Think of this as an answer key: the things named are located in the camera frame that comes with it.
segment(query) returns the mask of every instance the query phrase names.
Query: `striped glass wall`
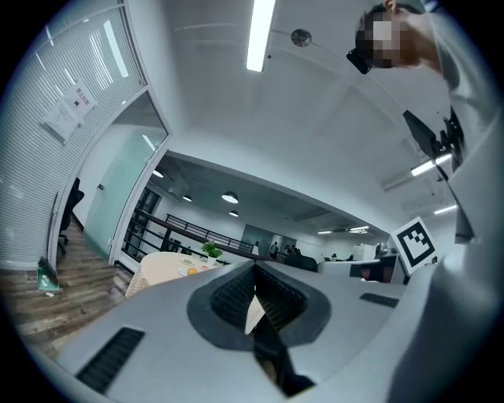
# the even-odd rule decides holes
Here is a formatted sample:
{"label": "striped glass wall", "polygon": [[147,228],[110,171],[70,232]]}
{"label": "striped glass wall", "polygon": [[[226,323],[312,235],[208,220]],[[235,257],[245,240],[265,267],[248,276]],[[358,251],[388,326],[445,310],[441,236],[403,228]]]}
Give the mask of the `striped glass wall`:
{"label": "striped glass wall", "polygon": [[[124,7],[115,1],[71,3],[12,77],[0,105],[0,267],[46,256],[55,194],[56,211],[64,208],[61,194],[86,146],[144,87],[124,20]],[[98,104],[63,143],[44,117],[77,80]]]}

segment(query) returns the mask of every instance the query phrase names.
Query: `ear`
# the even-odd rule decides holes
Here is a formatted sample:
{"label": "ear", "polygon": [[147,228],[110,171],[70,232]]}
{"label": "ear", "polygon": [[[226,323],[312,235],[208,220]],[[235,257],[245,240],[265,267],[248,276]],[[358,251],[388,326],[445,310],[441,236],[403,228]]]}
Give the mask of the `ear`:
{"label": "ear", "polygon": [[385,0],[384,2],[385,9],[392,13],[397,13],[397,2],[395,0]]}

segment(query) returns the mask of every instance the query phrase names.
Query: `green plant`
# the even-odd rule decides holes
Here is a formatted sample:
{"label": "green plant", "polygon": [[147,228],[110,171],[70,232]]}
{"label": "green plant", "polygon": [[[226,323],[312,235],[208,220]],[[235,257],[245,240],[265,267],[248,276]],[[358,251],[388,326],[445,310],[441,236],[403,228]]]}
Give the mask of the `green plant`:
{"label": "green plant", "polygon": [[219,257],[222,254],[222,249],[217,248],[215,242],[207,242],[202,246],[202,251],[205,252],[209,257]]}

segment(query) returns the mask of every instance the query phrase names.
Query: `potted plant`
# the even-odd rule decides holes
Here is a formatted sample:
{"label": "potted plant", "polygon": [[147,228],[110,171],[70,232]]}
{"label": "potted plant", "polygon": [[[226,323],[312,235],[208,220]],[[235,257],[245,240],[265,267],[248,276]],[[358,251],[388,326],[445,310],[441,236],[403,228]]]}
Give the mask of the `potted plant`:
{"label": "potted plant", "polygon": [[204,243],[202,251],[208,255],[206,263],[209,268],[212,268],[215,265],[217,258],[222,254],[222,249],[217,248],[215,242]]}

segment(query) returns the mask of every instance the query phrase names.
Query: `black hair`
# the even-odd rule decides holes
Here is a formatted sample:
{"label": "black hair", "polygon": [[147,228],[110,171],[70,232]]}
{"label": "black hair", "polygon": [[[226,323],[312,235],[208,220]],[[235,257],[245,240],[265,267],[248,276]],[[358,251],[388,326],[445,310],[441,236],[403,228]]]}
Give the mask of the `black hair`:
{"label": "black hair", "polygon": [[[397,4],[399,9],[405,9],[413,14],[422,14],[420,11],[410,6],[409,4]],[[355,50],[361,57],[369,64],[381,68],[392,67],[391,61],[377,61],[373,60],[373,46],[372,38],[366,38],[366,32],[372,32],[372,24],[376,19],[376,14],[386,13],[387,9],[384,4],[377,4],[373,6],[367,13],[359,20],[357,31],[355,32]]]}

